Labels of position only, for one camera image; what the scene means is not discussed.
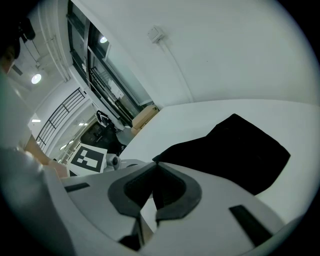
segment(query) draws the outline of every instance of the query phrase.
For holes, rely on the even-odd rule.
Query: person's arm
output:
[[[36,139],[32,135],[29,141],[27,142],[24,150],[30,152],[44,166],[53,167],[56,170],[56,173],[59,176],[59,178],[68,177],[66,166],[56,161],[53,161],[49,157],[47,157],[38,145]]]

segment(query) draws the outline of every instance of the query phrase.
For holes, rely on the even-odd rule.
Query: white wall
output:
[[[277,99],[319,104],[315,56],[276,2],[72,1],[123,53],[159,107],[188,103],[189,93],[195,102]],[[187,86],[168,52],[147,38],[152,25],[167,34],[165,44]]]
[[[38,119],[38,120],[40,120],[40,119],[39,119],[38,115],[36,113],[34,113],[28,123],[28,127],[29,127],[33,137],[37,138],[42,127],[45,125],[47,120],[42,120],[42,122],[32,122],[33,119]]]

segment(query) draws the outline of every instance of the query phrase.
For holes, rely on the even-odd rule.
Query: staircase railing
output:
[[[55,130],[59,127],[62,121],[69,115],[69,113],[83,100],[85,96],[80,91],[80,88],[71,93],[52,113],[49,119],[45,122],[39,135],[36,137],[36,142],[43,150]]]

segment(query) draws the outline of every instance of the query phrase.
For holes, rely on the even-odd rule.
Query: window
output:
[[[149,95],[108,38],[71,1],[67,19],[74,67],[101,102],[131,126],[132,119],[152,103]]]

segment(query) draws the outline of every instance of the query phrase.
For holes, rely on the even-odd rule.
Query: black fabric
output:
[[[206,137],[173,145],[153,161],[220,176],[256,195],[272,185],[289,158],[276,140],[232,114]]]

